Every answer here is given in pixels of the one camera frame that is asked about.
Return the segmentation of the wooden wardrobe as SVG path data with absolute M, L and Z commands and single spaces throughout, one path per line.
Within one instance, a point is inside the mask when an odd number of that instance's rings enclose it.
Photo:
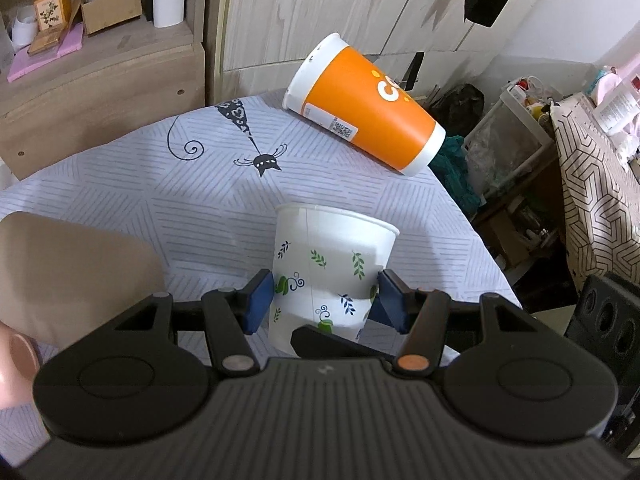
M 208 0 L 207 99 L 286 87 L 336 32 L 414 96 L 434 100 L 486 70 L 538 0 L 509 0 L 491 28 L 464 0 Z

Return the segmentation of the clear plastic storage bin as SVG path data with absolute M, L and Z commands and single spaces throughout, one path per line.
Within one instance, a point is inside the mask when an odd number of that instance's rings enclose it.
M 518 90 L 503 91 L 496 104 L 464 139 L 469 181 L 484 200 L 534 169 L 553 143 L 526 110 Z

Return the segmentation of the white leaf-pattern paper cup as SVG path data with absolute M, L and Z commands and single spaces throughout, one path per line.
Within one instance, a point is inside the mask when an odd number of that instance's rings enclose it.
M 278 207 L 270 344 L 294 354 L 291 336 L 305 325 L 356 342 L 398 236 L 396 226 L 349 210 Z

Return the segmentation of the geometric pattern cloth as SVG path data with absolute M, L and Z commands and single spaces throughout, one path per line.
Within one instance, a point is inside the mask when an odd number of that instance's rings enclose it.
M 592 118 L 582 92 L 552 105 L 567 263 L 577 288 L 612 272 L 639 283 L 639 183 Z

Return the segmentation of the wooden shelf unit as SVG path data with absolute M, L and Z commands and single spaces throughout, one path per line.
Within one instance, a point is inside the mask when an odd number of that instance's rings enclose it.
M 205 104 L 206 0 L 156 28 L 145 18 L 88 37 L 82 48 L 1 83 L 1 158 L 17 179 Z

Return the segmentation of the pink tumbler cup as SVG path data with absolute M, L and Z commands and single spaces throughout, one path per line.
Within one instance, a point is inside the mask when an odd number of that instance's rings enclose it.
M 29 338 L 6 324 L 0 330 L 0 408 L 32 403 L 32 386 L 40 369 Z

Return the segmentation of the small cardboard box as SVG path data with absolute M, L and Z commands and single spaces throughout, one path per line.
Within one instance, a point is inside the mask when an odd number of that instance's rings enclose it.
M 91 0 L 81 5 L 85 33 L 93 35 L 103 29 L 128 22 L 142 15 L 141 0 Z

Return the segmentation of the orange paper cup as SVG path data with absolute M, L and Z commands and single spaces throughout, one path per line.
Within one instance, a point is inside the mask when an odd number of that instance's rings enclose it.
M 418 102 L 336 32 L 304 59 L 282 106 L 407 177 L 428 166 L 446 136 Z

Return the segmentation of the orange floral box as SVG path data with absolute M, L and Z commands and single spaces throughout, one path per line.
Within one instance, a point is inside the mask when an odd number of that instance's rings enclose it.
M 72 3 L 70 0 L 35 0 L 34 10 L 38 30 L 42 32 L 58 25 L 66 25 L 70 20 Z

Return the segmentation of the beige tumbler cup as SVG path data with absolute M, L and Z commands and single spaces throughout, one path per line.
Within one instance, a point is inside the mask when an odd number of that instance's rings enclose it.
M 1 322 L 36 341 L 64 349 L 165 289 L 137 237 L 29 212 L 1 220 Z

